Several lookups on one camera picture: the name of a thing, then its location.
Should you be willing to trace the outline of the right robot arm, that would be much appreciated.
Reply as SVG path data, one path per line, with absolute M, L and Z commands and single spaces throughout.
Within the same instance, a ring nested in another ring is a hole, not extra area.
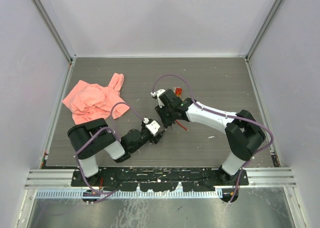
M 264 132 L 247 110 L 227 112 L 206 106 L 191 98 L 182 100 L 172 89 L 150 93 L 165 128 L 176 121 L 199 123 L 226 135 L 230 153 L 218 169 L 218 177 L 225 185 L 237 179 L 238 171 L 248 162 L 266 139 Z

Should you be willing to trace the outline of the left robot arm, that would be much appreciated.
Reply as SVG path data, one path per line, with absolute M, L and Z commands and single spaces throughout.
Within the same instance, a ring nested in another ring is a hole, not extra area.
M 96 154 L 105 151 L 116 162 L 122 163 L 147 143 L 157 144 L 165 130 L 154 119 L 144 117 L 141 129 L 131 129 L 119 138 L 103 118 L 75 125 L 67 136 L 75 151 L 77 166 L 82 169 L 82 180 L 88 186 L 100 181 Z

